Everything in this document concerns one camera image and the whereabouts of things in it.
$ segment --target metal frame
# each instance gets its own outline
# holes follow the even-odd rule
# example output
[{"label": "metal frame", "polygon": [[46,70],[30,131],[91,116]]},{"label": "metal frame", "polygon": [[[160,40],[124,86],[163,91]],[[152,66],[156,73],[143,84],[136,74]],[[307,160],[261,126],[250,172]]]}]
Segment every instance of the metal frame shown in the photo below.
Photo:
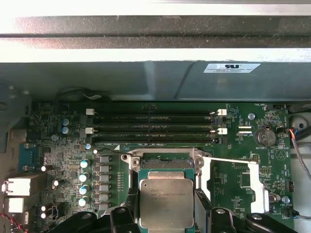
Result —
[{"label": "metal frame", "polygon": [[72,4],[56,0],[51,5],[38,6],[37,2],[19,2],[16,8],[14,2],[6,2],[3,16],[88,16],[88,15],[311,15],[311,4],[301,0],[293,4],[292,1],[274,1],[265,4],[263,0],[135,0],[131,2],[117,1],[100,3],[89,1],[88,4]]},{"label": "metal frame", "polygon": [[250,175],[250,188],[255,192],[255,201],[251,203],[252,213],[267,213],[269,212],[269,192],[259,180],[259,164],[252,161],[241,161],[233,159],[220,159],[203,157],[204,166],[201,170],[201,176],[196,177],[196,188],[201,188],[207,198],[211,200],[210,191],[207,188],[207,182],[210,180],[210,164],[212,161],[222,161],[230,163],[247,164]]}]

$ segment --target chip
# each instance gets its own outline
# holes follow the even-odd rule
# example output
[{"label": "chip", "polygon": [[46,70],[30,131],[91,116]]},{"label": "chip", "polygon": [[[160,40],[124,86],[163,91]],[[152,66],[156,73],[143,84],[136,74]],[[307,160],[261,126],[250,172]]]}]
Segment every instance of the chip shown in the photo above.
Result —
[{"label": "chip", "polygon": [[64,199],[64,194],[63,193],[57,193],[56,196],[59,199]]},{"label": "chip", "polygon": [[44,147],[43,148],[43,153],[50,153],[51,152],[51,148],[50,147]]},{"label": "chip", "polygon": [[250,177],[249,173],[243,172],[241,174],[240,186],[242,188],[250,188],[251,187],[251,177]]},{"label": "chip", "polygon": [[58,152],[58,153],[56,154],[56,158],[58,158],[58,159],[63,159],[63,158],[64,158],[63,152]]},{"label": "chip", "polygon": [[149,172],[140,181],[140,225],[143,228],[185,229],[193,226],[193,181],[183,172]]},{"label": "chip", "polygon": [[78,177],[78,173],[76,171],[71,171],[70,172],[70,177],[73,178],[73,179],[77,178]]}]

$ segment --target label sticker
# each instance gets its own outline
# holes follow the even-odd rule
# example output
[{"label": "label sticker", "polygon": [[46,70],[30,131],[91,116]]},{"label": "label sticker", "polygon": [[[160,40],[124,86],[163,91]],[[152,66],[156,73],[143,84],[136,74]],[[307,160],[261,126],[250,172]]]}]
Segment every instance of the label sticker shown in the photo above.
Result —
[{"label": "label sticker", "polygon": [[208,64],[204,73],[250,73],[259,66],[259,63],[214,63]]}]

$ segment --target capacitor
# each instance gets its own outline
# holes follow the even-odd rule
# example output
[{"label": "capacitor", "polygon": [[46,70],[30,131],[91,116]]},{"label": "capacitor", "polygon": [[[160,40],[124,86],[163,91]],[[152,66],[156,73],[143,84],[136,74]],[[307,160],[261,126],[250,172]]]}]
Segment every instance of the capacitor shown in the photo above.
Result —
[{"label": "capacitor", "polygon": [[87,184],[83,185],[80,189],[79,189],[79,193],[81,195],[85,195],[87,192],[89,191],[89,186]]},{"label": "capacitor", "polygon": [[62,133],[63,134],[69,134],[71,132],[71,129],[69,129],[67,126],[62,128]]},{"label": "capacitor", "polygon": [[41,171],[43,171],[43,172],[44,171],[51,171],[53,169],[54,169],[53,165],[44,165],[41,167]]},{"label": "capacitor", "polygon": [[53,185],[55,186],[55,187],[58,187],[58,186],[60,186],[61,184],[64,184],[66,181],[65,181],[65,179],[57,179],[57,180],[54,180],[53,181]]},{"label": "capacitor", "polygon": [[276,134],[269,128],[261,128],[255,132],[255,141],[263,147],[271,147],[276,143]]},{"label": "capacitor", "polygon": [[69,123],[70,123],[70,121],[69,121],[67,118],[64,118],[64,119],[62,120],[62,125],[63,125],[63,126],[68,126]]},{"label": "capacitor", "polygon": [[79,206],[85,206],[86,204],[89,203],[89,197],[88,196],[83,196],[80,200],[79,200]]},{"label": "capacitor", "polygon": [[42,219],[46,219],[48,216],[52,214],[52,209],[48,209],[46,212],[41,214]]},{"label": "capacitor", "polygon": [[85,172],[79,176],[79,181],[85,182],[89,178],[89,173]]},{"label": "capacitor", "polygon": [[89,150],[89,149],[91,149],[91,148],[92,148],[91,144],[87,143],[87,144],[86,144],[86,149]]},{"label": "capacitor", "polygon": [[88,159],[85,159],[80,163],[80,167],[87,168],[90,164],[91,162]]},{"label": "capacitor", "polygon": [[42,211],[42,212],[45,212],[45,211],[47,211],[48,209],[51,209],[53,205],[54,205],[53,202],[49,202],[49,203],[47,203],[47,204],[45,204],[45,205],[43,205],[43,206],[41,207],[41,211]]},{"label": "capacitor", "polygon": [[52,140],[52,141],[57,141],[57,140],[58,140],[58,135],[53,134],[53,135],[51,136],[51,140]]}]

